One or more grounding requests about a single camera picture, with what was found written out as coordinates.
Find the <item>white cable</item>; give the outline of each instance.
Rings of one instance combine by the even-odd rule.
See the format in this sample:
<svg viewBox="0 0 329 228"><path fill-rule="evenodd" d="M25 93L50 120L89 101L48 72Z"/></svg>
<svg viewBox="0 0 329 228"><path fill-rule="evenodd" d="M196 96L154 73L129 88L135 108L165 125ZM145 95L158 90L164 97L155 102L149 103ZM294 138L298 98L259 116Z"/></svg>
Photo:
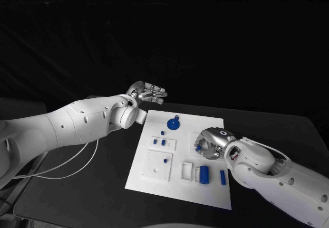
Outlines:
<svg viewBox="0 0 329 228"><path fill-rule="evenodd" d="M95 158L95 155L96 155L96 153L97 153L97 147L99 147L99 142L97 142L97 144L96 144L96 151L95 151L95 154L93 154L93 156L92 156L92 159L90 159L89 163L84 165L84 167L90 164L90 162L92 162L92 160L93 160L93 158ZM67 178L67 177L71 177L74 174L77 174L77 173L84 169L84 167L83 167L77 172L74 172L71 175L69 175L69 176L66 176L66 177L53 178L53 177L44 177L44 176L38 176L38 175L37 175L37 177L41 177L41 178L45 178L45 179L53 179L53 180L64 179L64 178Z"/></svg>
<svg viewBox="0 0 329 228"><path fill-rule="evenodd" d="M268 145L265 145L265 144L262 144L262 143L259 143L259 142L256 142L255 140L253 140L253 142L255 143L258 143L259 145L262 145L262 146L265 146L265 147L268 147L269 149L272 149L273 151L276 151L278 153L281 153L285 157L286 157L286 159L288 160L291 160L291 158L279 151L279 150L276 150L275 148L272 148L271 146L268 146Z"/></svg>
<svg viewBox="0 0 329 228"><path fill-rule="evenodd" d="M86 147L87 147L87 145L89 145L89 143L86 144L86 146L83 147L83 149L82 149L82 151L71 157L71 159L69 159L61 165L58 165L57 167L54 167L53 169L50 169L50 170L47 170L47 171L43 171L43 172L40 172L40 173L35 173L35 174L32 174L32 175L21 175L21 176L17 176L14 179L21 179L21 178L28 178L28 177L34 177L34 176L37 176L37 175L41 175L41 174L44 174L44 173L47 173L47 172L51 172L53 170L56 170L57 168L60 168L61 166L64 166L79 155L80 155L80 153L83 152L83 150L86 149Z"/></svg>

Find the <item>black table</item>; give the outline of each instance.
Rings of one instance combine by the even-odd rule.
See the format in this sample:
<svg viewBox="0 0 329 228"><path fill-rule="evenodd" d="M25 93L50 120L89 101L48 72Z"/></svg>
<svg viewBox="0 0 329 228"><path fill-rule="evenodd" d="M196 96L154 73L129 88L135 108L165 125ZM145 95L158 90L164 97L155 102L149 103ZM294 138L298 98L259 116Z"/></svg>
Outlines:
<svg viewBox="0 0 329 228"><path fill-rule="evenodd" d="M308 118L193 105L144 103L144 110L224 118L237 138L246 136L281 150L291 159L329 177L329 152ZM194 223L213 227L310 227L245 188L230 174L233 211L126 190L126 181L144 126L119 130L100 139L93 162L73 177L61 180L34 178L15 206L19 217L71 228L141 228L159 223ZM40 171L61 164L83 145L54 150ZM61 177L76 172L96 149L47 174Z"/></svg>

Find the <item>black curtain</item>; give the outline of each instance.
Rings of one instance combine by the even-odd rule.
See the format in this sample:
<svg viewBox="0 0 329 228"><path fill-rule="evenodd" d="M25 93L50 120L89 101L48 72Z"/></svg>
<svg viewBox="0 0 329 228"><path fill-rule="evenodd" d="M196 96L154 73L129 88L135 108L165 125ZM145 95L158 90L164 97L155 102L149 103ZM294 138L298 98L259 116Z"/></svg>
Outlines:
<svg viewBox="0 0 329 228"><path fill-rule="evenodd" d="M48 111L139 80L167 102L308 117L329 144L321 1L2 1L0 93Z"/></svg>

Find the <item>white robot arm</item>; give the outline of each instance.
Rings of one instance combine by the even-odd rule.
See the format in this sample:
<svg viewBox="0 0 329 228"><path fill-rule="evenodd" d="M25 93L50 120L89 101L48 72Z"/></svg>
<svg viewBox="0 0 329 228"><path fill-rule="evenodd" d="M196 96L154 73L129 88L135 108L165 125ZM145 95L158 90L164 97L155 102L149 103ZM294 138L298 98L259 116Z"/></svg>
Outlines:
<svg viewBox="0 0 329 228"><path fill-rule="evenodd" d="M142 81L126 94L73 102L57 111L0 121L0 189L28 162L58 147L90 143L145 123L142 101L164 103L165 89Z"/></svg>
<svg viewBox="0 0 329 228"><path fill-rule="evenodd" d="M203 131L197 152L214 160L224 156L239 183L262 194L295 219L317 228L329 228L329 179L297 164L272 147L234 135L223 128ZM272 149L285 156L275 158Z"/></svg>

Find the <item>blue object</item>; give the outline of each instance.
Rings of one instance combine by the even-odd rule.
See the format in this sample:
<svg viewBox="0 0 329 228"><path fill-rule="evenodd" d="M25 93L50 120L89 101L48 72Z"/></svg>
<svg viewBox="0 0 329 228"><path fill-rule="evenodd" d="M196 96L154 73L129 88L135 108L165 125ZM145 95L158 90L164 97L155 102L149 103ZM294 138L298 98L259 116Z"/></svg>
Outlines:
<svg viewBox="0 0 329 228"><path fill-rule="evenodd" d="M210 168L209 166L201 166L201 184L210 184Z"/></svg>
<svg viewBox="0 0 329 228"><path fill-rule="evenodd" d="M203 149L201 145L197 146L196 151L200 151Z"/></svg>
<svg viewBox="0 0 329 228"><path fill-rule="evenodd" d="M224 170L221 170L221 184L227 185Z"/></svg>
<svg viewBox="0 0 329 228"><path fill-rule="evenodd" d="M175 119L171 119L168 121L167 125L171 130L177 130L180 128L180 116L178 115L175 116Z"/></svg>

